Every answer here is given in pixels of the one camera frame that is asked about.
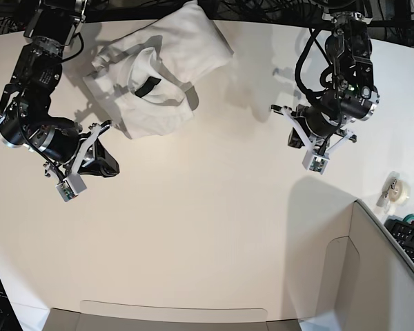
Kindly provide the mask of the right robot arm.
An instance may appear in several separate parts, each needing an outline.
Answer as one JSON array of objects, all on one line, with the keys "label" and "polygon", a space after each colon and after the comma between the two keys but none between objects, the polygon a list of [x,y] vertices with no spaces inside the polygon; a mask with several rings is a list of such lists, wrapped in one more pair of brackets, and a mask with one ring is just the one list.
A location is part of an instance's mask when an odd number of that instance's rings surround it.
[{"label": "right robot arm", "polygon": [[0,138],[12,148],[25,146],[40,155],[60,181],[73,173],[99,177],[119,174],[119,164],[99,140],[65,117],[49,114],[64,57],[74,39],[82,40],[87,1],[21,1],[13,16],[28,43],[19,55],[0,100]]}]

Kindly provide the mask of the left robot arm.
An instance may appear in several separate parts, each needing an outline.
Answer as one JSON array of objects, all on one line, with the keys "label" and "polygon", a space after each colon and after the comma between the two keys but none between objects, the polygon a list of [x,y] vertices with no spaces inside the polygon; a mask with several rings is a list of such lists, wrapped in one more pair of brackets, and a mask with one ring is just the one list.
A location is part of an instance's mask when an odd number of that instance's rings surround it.
[{"label": "left robot arm", "polygon": [[[295,65],[295,83],[308,104],[299,104],[295,109],[273,105],[271,110],[286,117],[292,126],[288,146],[306,149],[304,168],[323,173],[337,147],[346,141],[357,141],[356,134],[346,125],[371,118],[380,96],[374,84],[373,49],[368,34],[370,2],[316,1],[315,5],[322,8],[322,19],[333,27],[324,45],[317,40],[320,30],[310,30]],[[319,78],[321,91],[307,88],[301,77],[312,46],[319,48],[328,64]]]}]

